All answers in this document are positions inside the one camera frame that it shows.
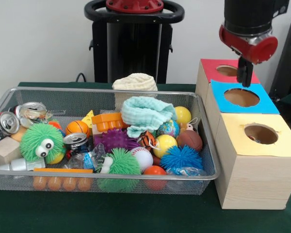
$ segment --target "yellow cheese toy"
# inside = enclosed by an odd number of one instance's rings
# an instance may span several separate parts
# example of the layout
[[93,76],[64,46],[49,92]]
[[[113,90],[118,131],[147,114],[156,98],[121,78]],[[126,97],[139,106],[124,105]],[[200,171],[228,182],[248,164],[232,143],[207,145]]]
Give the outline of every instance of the yellow cheese toy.
[[89,127],[90,129],[90,133],[91,135],[93,135],[93,132],[92,132],[92,117],[94,116],[94,113],[93,113],[93,110],[91,110],[87,115],[86,117],[84,117],[82,119],[82,121],[87,124],[87,126]]

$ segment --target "black cable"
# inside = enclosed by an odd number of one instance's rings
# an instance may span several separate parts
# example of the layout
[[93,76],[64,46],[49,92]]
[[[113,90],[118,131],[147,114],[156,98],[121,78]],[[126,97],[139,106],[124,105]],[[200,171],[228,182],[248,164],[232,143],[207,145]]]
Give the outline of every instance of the black cable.
[[85,77],[85,75],[84,75],[83,73],[78,74],[77,79],[76,79],[76,82],[79,81],[80,76],[83,77],[83,80],[84,80],[84,82],[86,83],[86,77]]

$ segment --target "wire mesh basket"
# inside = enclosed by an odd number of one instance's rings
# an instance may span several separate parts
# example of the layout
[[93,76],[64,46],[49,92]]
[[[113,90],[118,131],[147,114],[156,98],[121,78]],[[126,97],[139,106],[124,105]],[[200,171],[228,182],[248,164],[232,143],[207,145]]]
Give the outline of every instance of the wire mesh basket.
[[[184,106],[191,111],[192,118],[198,118],[198,122],[194,126],[198,128],[204,143],[200,156],[206,176],[115,175],[0,170],[0,190],[201,195],[209,182],[218,177],[219,165],[201,98],[194,93],[17,87],[8,90],[1,98],[0,112],[27,102],[41,102],[49,111],[52,111],[54,117],[65,129],[69,122],[82,119],[90,110],[93,110],[95,115],[100,114],[101,111],[119,111],[123,101],[132,96],[155,97],[158,100],[172,103],[174,106]],[[67,160],[63,159],[59,164],[48,167],[62,167],[66,163]],[[40,181],[39,186],[35,183],[37,180]]]

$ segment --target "towel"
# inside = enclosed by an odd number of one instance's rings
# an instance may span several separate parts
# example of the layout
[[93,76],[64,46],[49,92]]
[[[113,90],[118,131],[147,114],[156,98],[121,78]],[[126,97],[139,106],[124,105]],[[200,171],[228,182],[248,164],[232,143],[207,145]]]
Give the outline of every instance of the towel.
[[130,125],[127,128],[127,135],[137,138],[144,131],[157,130],[170,119],[176,120],[177,115],[172,104],[153,97],[140,96],[124,101],[122,119]]
[[112,88],[114,90],[157,91],[154,78],[143,73],[134,73],[125,78],[115,80]]
[[[157,91],[155,80],[152,76],[143,73],[134,73],[125,78],[115,80],[112,85],[114,90],[132,90],[132,91]],[[115,110],[120,111],[123,102],[138,94],[115,93]]]

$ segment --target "white knit fabric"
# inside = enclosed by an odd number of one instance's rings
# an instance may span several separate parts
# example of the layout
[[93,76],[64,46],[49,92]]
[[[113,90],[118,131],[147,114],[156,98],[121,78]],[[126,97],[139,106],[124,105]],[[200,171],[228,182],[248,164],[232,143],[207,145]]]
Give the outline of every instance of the white knit fabric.
[[154,78],[143,73],[134,73],[118,79],[113,83],[112,88],[114,90],[157,91]]

